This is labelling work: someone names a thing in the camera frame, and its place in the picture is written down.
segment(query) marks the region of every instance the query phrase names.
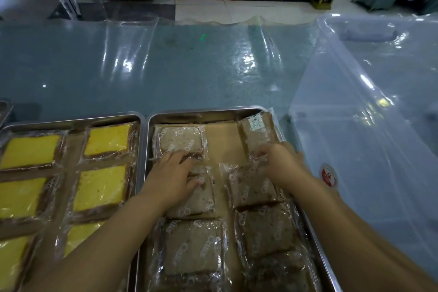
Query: stainless steel tray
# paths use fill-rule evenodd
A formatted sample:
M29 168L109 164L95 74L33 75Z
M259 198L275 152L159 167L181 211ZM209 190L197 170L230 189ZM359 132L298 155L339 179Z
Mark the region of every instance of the stainless steel tray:
M7 100L0 101L0 128L8 121L10 113L12 112L13 103Z
M157 113L149 116L146 127L147 127L147 145L146 145L146 171L149 172L152 168L152 136L154 134L154 126L156 124L181 124L181 123L216 123L222 121L237 121L243 118L247 118L256 113L267 111L261 106L237 106L229 107L223 109L205 109L205 110L181 110L181 111L166 111ZM140 190L141 185L137 183L138 189ZM318 269L318 273L321 278L321 283L323 284L324 291L336 291L340 292L340 289L336 289L332 284L333 278L336 278L331 270L331 267L325 257L324 253L321 253L321 246L316 239L313 230L310 227L310 234L312 237L309 238L310 246L312 247L314 254L316 255L315 264ZM131 275L130 284L128 286L128 291L130 292L143 292L145 290L145 269L146 269L146 243L140 247L140 250L134 256L131 272L135 270L135 275Z
M0 130L0 136L5 132L29 132L35 130L50 130L50 129L74 129L83 130L88 126L107 126L122 123L140 122L140 134L138 139L138 154L137 154L137 177L135 179L134 194L141 189L146 176L146 140L148 129L146 127L145 117L138 112L123 112L113 115L100 115L88 118L77 118L70 120L49 121L41 123L10 123ZM135 267L130 267L128 271L128 282L134 279L131 277L131 272L137 272L137 264Z

